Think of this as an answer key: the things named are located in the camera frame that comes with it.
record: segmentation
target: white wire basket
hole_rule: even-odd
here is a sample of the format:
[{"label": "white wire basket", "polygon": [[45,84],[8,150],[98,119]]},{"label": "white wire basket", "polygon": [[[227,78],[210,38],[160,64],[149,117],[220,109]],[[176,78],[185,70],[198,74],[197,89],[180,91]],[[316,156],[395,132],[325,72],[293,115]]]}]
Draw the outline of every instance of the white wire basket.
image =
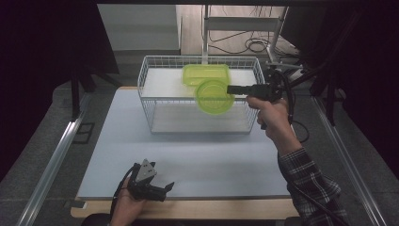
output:
[{"label": "white wire basket", "polygon": [[[229,66],[231,85],[263,84],[261,66],[252,56],[208,56],[208,64]],[[137,81],[138,94],[152,133],[248,134],[257,111],[245,95],[235,95],[234,104],[224,114],[202,112],[193,87],[182,83],[183,67],[201,64],[202,56],[145,56]]]}]

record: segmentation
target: plaid shirt sleeve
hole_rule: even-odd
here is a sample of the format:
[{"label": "plaid shirt sleeve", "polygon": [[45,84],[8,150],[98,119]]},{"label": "plaid shirt sleeve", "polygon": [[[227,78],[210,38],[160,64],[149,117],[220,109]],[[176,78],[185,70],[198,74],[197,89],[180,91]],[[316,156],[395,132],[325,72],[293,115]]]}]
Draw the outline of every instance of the plaid shirt sleeve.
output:
[{"label": "plaid shirt sleeve", "polygon": [[[348,222],[345,210],[338,203],[340,187],[322,174],[304,148],[279,156],[279,168],[285,180],[293,182],[326,209]],[[305,225],[338,225],[334,224],[336,221],[323,210],[305,199],[293,186],[288,184],[287,189]]]}]

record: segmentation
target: hand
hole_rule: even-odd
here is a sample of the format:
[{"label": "hand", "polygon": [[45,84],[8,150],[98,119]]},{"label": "hand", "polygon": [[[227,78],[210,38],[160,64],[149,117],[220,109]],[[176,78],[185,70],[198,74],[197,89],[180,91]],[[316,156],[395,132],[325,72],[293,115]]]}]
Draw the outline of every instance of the hand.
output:
[{"label": "hand", "polygon": [[122,189],[118,195],[111,226],[131,225],[143,210],[146,200],[136,200],[126,189],[129,177],[123,182]]},{"label": "hand", "polygon": [[260,110],[257,123],[266,123],[266,135],[273,140],[280,155],[297,151],[302,147],[288,122],[288,105],[285,100],[279,99],[272,104],[248,96],[247,102],[250,107]]}]

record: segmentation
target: person's left hand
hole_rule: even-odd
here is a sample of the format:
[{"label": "person's left hand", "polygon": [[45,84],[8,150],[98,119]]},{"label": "person's left hand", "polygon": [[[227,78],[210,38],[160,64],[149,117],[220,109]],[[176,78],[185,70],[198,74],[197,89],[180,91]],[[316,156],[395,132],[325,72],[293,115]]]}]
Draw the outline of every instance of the person's left hand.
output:
[{"label": "person's left hand", "polygon": [[133,196],[126,189],[128,182],[129,177],[123,182],[110,226],[131,225],[141,213],[145,203],[147,202],[146,200],[136,200],[133,198]]}]

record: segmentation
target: green lid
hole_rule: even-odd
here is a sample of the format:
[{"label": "green lid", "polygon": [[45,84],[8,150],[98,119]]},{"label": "green lid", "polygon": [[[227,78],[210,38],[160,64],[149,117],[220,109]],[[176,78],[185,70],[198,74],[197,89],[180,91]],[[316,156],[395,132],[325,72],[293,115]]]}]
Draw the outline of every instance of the green lid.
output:
[{"label": "green lid", "polygon": [[187,64],[183,67],[182,82],[186,86],[196,87],[209,80],[229,84],[229,66],[226,64]]},{"label": "green lid", "polygon": [[199,109],[211,115],[227,112],[234,103],[234,95],[227,93],[227,84],[218,80],[201,83],[195,96]]}]

